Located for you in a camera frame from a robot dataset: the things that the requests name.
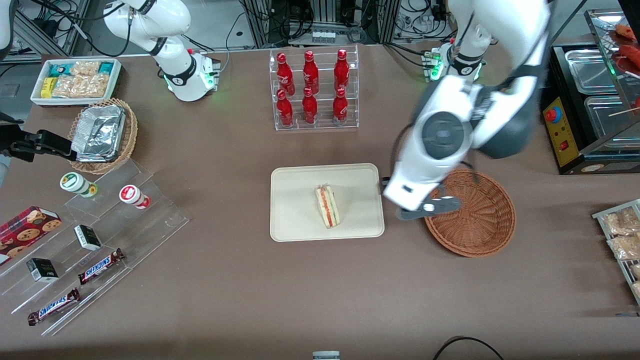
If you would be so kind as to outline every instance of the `red box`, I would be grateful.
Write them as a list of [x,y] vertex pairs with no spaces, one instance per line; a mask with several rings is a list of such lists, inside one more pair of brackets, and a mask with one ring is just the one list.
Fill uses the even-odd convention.
[[58,214],[31,206],[0,226],[0,265],[62,224]]

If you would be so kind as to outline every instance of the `emergency stop button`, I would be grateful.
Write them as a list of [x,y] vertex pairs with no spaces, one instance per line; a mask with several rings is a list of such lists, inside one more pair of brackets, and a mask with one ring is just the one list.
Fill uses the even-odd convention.
[[559,107],[554,106],[553,108],[547,110],[545,112],[545,120],[550,122],[551,124],[557,124],[562,117],[562,110]]

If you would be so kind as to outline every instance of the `yellow control panel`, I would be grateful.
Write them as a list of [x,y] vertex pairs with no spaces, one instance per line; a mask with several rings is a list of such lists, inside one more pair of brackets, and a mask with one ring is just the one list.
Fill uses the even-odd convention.
[[547,124],[556,159],[563,167],[577,158],[579,153],[559,97],[547,106],[542,112],[542,117]]

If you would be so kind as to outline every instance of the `bottle rack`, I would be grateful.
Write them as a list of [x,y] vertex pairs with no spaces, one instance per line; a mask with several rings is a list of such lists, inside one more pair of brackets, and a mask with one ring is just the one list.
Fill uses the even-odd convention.
[[[76,195],[57,211],[63,225],[56,234],[40,240],[0,268],[3,305],[7,305],[13,315],[24,318],[28,331],[39,332],[42,336],[56,334],[189,222],[151,177],[151,173],[133,160],[104,174],[95,182],[98,193],[94,197],[85,199]],[[118,192],[127,184],[140,188],[151,198],[151,205],[136,209],[120,201]],[[99,250],[89,251],[80,246],[74,232],[79,224],[93,228],[102,243]],[[121,248],[126,257],[87,284],[80,285],[78,274],[117,248]],[[48,284],[34,281],[26,266],[30,258],[51,260],[59,278]],[[73,288],[80,292],[80,302],[65,306],[34,327],[28,326],[30,313],[68,294]]]
[[[349,84],[346,88],[345,97],[349,103],[347,107],[347,121],[342,126],[336,126],[333,123],[333,100],[335,98],[335,89],[333,87],[333,68],[337,61],[339,49],[347,51],[347,62],[349,63]],[[285,53],[287,55],[287,63],[293,71],[293,83],[296,92],[293,96],[288,97],[293,107],[293,126],[284,127],[278,116],[278,108],[276,107],[277,97],[276,91],[280,88],[278,83],[278,62],[276,55]],[[358,47],[315,47],[314,59],[318,66],[320,91],[315,94],[318,103],[318,115],[314,125],[307,124],[303,117],[302,99],[304,98],[303,89],[305,82],[302,69],[305,66],[305,57],[298,49],[279,49],[272,50],[269,54],[269,78],[271,80],[271,101],[273,103],[273,118],[277,131],[295,131],[295,130],[313,130],[313,129],[344,129],[353,128],[360,125],[360,112],[358,100],[360,97],[359,78],[358,78]]]

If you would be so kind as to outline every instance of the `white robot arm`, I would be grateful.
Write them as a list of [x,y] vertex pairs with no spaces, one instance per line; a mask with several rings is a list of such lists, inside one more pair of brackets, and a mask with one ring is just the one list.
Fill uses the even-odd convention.
[[[546,2],[449,0],[449,8],[459,37],[444,61],[445,75],[427,87],[392,176],[383,184],[403,220],[458,209],[458,199],[429,194],[471,149],[493,158],[520,152],[537,114],[550,18]],[[511,56],[513,72],[501,86],[472,85],[491,34]]]
[[18,10],[17,0],[0,0],[0,60],[11,51],[13,17]]
[[151,54],[178,99],[195,101],[217,89],[220,63],[189,53],[178,38],[191,25],[191,14],[182,1],[113,1],[104,7],[104,14],[122,3],[128,6],[104,18],[107,28]]

